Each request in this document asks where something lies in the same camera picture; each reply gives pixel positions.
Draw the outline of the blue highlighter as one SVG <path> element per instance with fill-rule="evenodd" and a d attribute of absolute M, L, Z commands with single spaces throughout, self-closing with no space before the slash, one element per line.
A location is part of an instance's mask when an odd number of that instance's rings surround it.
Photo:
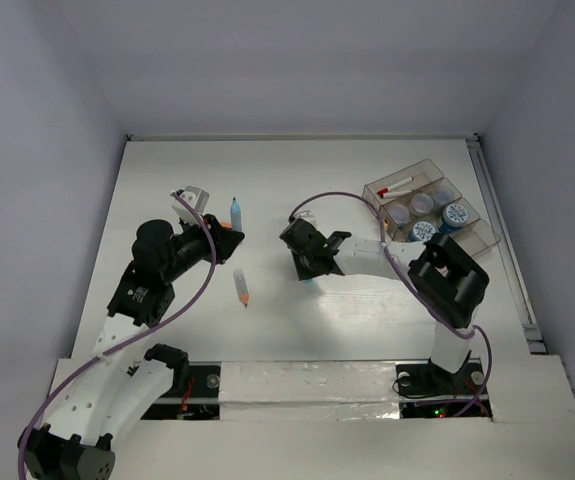
<path fill-rule="evenodd" d="M 230 207 L 230 220 L 232 229 L 234 231 L 237 232 L 243 231 L 242 210 L 236 197 L 232 199 L 232 204 Z"/>

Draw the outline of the blue paint jar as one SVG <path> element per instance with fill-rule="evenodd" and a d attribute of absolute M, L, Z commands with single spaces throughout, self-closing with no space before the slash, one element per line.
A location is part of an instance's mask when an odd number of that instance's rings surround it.
<path fill-rule="evenodd" d="M 446 205 L 441 214 L 438 231 L 444 234 L 451 234 L 468 225 L 470 220 L 469 209 L 460 203 Z"/>
<path fill-rule="evenodd" d="M 407 235 L 408 242 L 426 242 L 437 233 L 436 226 L 425 220 L 416 221 Z"/>

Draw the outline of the red whiteboard marker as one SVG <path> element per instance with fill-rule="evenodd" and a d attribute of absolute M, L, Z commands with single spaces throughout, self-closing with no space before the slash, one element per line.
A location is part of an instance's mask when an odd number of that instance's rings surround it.
<path fill-rule="evenodd" d="M 380 189 L 377 194 L 380 197 L 385 197 L 387 194 L 393 194 L 395 191 L 398 191 L 399 189 L 401 189 L 404 186 L 407 186 L 409 184 L 411 184 L 413 182 L 413 178 L 412 177 L 406 177 L 398 182 L 395 182 L 385 188 Z"/>

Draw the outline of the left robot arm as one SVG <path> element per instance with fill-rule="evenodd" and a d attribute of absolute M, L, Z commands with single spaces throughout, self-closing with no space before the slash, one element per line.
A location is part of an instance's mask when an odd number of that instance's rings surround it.
<path fill-rule="evenodd" d="M 52 413 L 39 410 L 18 442 L 21 478 L 107 479 L 122 443 L 164 394 L 191 387 L 185 351 L 144 337 L 162 323 L 173 283 L 201 261 L 224 263 L 244 234 L 212 215 L 196 217 L 182 233 L 161 219 L 136 231 L 132 260 L 107 307 L 90 359 L 59 385 L 62 401 Z"/>

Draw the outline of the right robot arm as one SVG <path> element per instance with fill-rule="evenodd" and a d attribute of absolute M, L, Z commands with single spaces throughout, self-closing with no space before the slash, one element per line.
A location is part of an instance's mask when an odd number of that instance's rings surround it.
<path fill-rule="evenodd" d="M 427 379 L 449 392 L 464 378 L 474 336 L 472 321 L 490 279 L 449 235 L 426 241 L 370 240 L 350 232 L 324 236 L 309 221 L 293 220 L 280 234 L 301 281 L 320 276 L 367 275 L 402 282 L 437 322 Z"/>

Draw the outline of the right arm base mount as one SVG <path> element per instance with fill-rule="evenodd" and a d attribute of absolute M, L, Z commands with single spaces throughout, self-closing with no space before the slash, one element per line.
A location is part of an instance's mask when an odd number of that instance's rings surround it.
<path fill-rule="evenodd" d="M 403 363 L 396 366 L 392 390 L 398 395 L 403 419 L 491 418 L 484 378 L 479 361 L 469 361 L 456 374 L 444 373 L 428 362 Z"/>

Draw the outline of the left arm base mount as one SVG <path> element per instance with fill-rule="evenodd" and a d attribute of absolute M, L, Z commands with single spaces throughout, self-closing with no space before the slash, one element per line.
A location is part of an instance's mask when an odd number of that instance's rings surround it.
<path fill-rule="evenodd" d="M 220 418 L 220 363 L 191 363 L 184 390 L 170 390 L 142 415 L 142 420 L 203 421 Z"/>

